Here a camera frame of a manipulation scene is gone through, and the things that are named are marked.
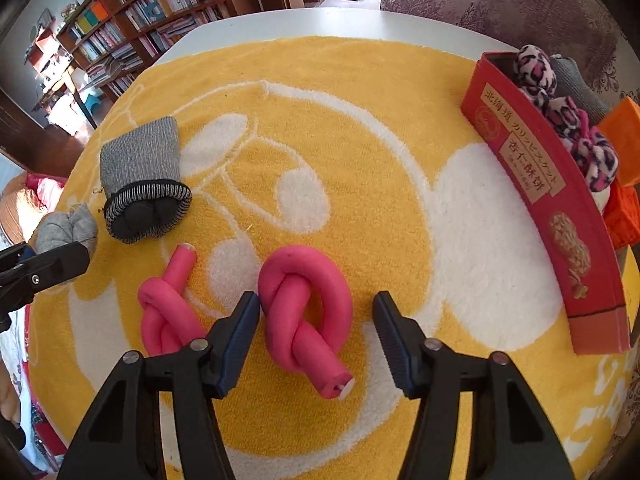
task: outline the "wooden bookshelf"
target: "wooden bookshelf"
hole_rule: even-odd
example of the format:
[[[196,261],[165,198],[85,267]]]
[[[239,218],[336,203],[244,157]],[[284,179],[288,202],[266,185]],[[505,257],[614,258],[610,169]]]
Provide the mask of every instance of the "wooden bookshelf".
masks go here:
[[[189,15],[194,16],[196,12],[198,12],[199,10],[204,10],[207,7],[218,7],[224,17],[237,16],[238,14],[247,14],[249,12],[257,12],[259,10],[257,0],[206,0],[187,9],[180,10],[179,12],[174,12],[166,18],[158,20],[151,25],[142,28],[142,30],[136,30],[136,27],[127,17],[126,12],[129,7],[138,0],[127,0],[124,4],[121,3],[120,0],[97,0],[100,1],[102,6],[104,7],[107,16],[97,25],[92,27],[91,30],[89,30],[84,36],[82,36],[80,40],[76,40],[76,38],[71,34],[70,29],[74,25],[76,20],[80,18],[85,10],[95,1],[96,0],[84,0],[84,2],[74,11],[73,15],[70,16],[68,20],[66,20],[65,25],[60,29],[58,33],[57,39],[62,44],[62,46],[64,46],[66,50],[73,56],[76,64],[85,71],[91,69],[97,63],[100,63],[101,61],[106,59],[115,50],[125,46],[126,44],[131,44],[135,52],[142,59],[142,65],[134,67],[130,70],[120,70],[117,74],[96,85],[97,88],[102,88],[105,94],[107,94],[107,96],[114,102],[118,99],[118,97],[108,87],[108,83],[114,82],[119,77],[124,76],[128,73],[142,72],[143,70],[146,70],[162,55],[162,53],[155,56],[149,54],[144,44],[140,41],[140,38],[145,34],[148,34],[159,27],[163,27],[164,25],[168,25],[175,20],[179,20],[180,18],[184,18]],[[86,42],[93,34],[104,27],[104,25],[108,22],[113,22],[115,25],[117,25],[124,35],[125,39],[119,44],[112,46],[107,52],[101,54],[97,59],[89,61],[82,54],[82,51],[79,48],[84,42]]]

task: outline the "person's hand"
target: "person's hand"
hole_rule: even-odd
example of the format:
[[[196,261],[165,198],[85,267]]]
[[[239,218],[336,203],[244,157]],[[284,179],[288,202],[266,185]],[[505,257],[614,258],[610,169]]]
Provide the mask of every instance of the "person's hand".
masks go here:
[[[20,398],[2,359],[0,359],[0,414],[6,420],[20,424]]]

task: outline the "leopard print fabric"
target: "leopard print fabric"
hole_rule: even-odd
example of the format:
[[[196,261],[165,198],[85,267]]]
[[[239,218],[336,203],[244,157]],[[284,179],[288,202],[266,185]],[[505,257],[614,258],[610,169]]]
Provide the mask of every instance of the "leopard print fabric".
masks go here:
[[[534,45],[525,45],[516,55],[514,71],[520,92],[558,134],[590,191],[607,189],[618,172],[618,155],[596,127],[589,128],[587,113],[570,97],[554,97],[558,82],[548,56]]]

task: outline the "bookshelf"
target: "bookshelf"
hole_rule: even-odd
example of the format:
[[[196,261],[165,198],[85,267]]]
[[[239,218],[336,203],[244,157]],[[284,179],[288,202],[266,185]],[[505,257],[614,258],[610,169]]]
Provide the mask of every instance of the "bookshelf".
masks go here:
[[[190,30],[257,10],[257,0],[84,0],[57,39],[115,102]]]

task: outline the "pink knotted toy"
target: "pink knotted toy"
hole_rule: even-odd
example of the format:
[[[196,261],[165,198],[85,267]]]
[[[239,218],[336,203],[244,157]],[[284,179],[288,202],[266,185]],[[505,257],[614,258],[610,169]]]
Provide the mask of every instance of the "pink knotted toy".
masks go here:
[[[318,330],[303,318],[312,287],[324,310]],[[340,269],[312,247],[283,247],[262,266],[258,294],[267,350],[275,363],[305,374],[325,399],[347,396],[354,379],[336,354],[349,336],[353,303]]]
[[[207,335],[193,309],[182,298],[196,260],[193,246],[178,245],[162,278],[149,278],[138,289],[138,302],[145,311],[142,342],[151,357],[177,352],[194,339]]]

